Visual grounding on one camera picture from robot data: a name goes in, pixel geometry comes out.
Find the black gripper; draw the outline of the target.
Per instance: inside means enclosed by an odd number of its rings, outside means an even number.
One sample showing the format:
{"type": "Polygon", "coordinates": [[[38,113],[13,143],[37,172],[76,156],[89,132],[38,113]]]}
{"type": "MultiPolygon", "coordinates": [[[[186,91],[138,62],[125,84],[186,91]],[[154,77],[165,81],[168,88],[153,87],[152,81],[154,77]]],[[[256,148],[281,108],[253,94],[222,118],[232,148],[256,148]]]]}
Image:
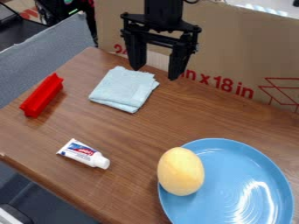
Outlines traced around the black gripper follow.
{"type": "Polygon", "coordinates": [[[182,20],[182,4],[198,0],[144,0],[144,13],[124,12],[121,37],[130,67],[137,71],[146,60],[146,45],[172,48],[168,79],[176,80],[185,70],[189,57],[196,53],[201,28],[182,20]]]}

